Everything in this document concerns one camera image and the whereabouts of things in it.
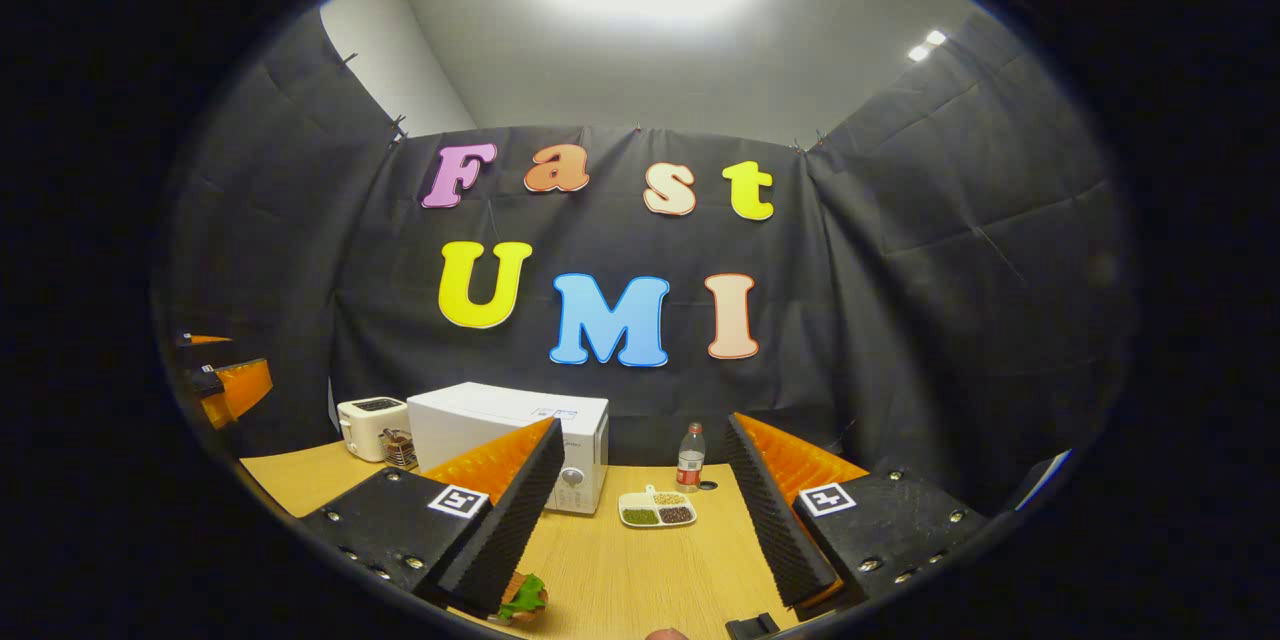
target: blue letter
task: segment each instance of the blue letter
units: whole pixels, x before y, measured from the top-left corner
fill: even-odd
[[[627,344],[618,353],[618,362],[632,367],[658,367],[667,365],[662,352],[662,298],[671,284],[662,276],[635,276],[622,291],[622,300],[609,308],[600,294],[595,276],[571,271],[552,283],[561,292],[561,340],[552,349],[552,361],[562,365],[582,365],[586,351],[582,333],[591,343],[595,358],[609,362],[613,348],[622,334]]]

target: orange letter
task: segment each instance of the orange letter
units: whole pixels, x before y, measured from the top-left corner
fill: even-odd
[[[713,358],[749,358],[759,352],[746,320],[746,292],[755,280],[737,274],[712,275],[704,285],[716,298],[716,340],[707,352]]]
[[[689,215],[694,211],[698,198],[694,197],[694,172],[685,165],[653,163],[644,174],[650,188],[644,192],[645,207],[660,215]]]
[[[577,145],[552,145],[549,148],[540,148],[534,154],[536,165],[525,174],[525,186],[535,193],[545,193],[549,189],[563,189],[572,193],[573,189],[585,188],[590,175],[586,174],[586,151]]]

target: white ceiling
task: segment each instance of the white ceiling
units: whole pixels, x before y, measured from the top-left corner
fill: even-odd
[[[905,67],[969,0],[745,0],[707,20],[553,0],[408,0],[480,128],[644,125],[803,147]]]

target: black fabric backdrop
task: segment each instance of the black fabric backdrop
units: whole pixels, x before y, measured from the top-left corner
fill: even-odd
[[[236,430],[242,454],[337,439],[326,378],[335,402],[472,380],[609,398],[614,463],[671,462],[691,420],[719,462],[723,417],[746,411],[992,512],[1033,463],[1101,426],[1133,329],[1117,198],[1087,122],[986,17],[808,151],[634,128],[462,131],[388,148],[389,120],[306,22],[214,122],[179,206],[178,316],[271,362],[275,389]],[[323,61],[291,65],[303,49]],[[298,67],[293,84],[278,67]],[[461,204],[421,207],[439,147],[475,143],[498,157]],[[557,143],[586,148],[590,184],[530,193],[531,157]],[[746,160],[773,175],[767,221],[730,206],[721,172]],[[694,212],[646,210],[653,163],[690,166]],[[480,302],[493,244],[532,246],[504,324],[471,330],[440,314],[451,241],[485,244]],[[552,280],[564,273],[594,275],[609,303],[632,276],[668,280],[668,364],[553,364]],[[718,273],[756,282],[755,357],[707,353],[703,280]]]

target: white plate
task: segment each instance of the white plate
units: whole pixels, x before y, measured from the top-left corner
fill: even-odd
[[[672,506],[659,506],[657,500],[654,500],[654,495],[680,495],[684,498],[684,502]],[[659,512],[663,508],[686,508],[689,509],[690,517],[684,522],[664,522],[662,520],[662,513]],[[654,522],[653,525],[636,525],[635,522],[627,522],[626,517],[622,516],[623,511],[653,511],[653,513],[658,516],[658,522]],[[622,521],[622,525],[630,527],[676,527],[680,525],[689,525],[698,520],[698,511],[695,511],[694,504],[689,502],[689,495],[685,495],[684,493],[654,490],[653,485],[645,485],[644,493],[626,493],[618,498],[618,520]]]

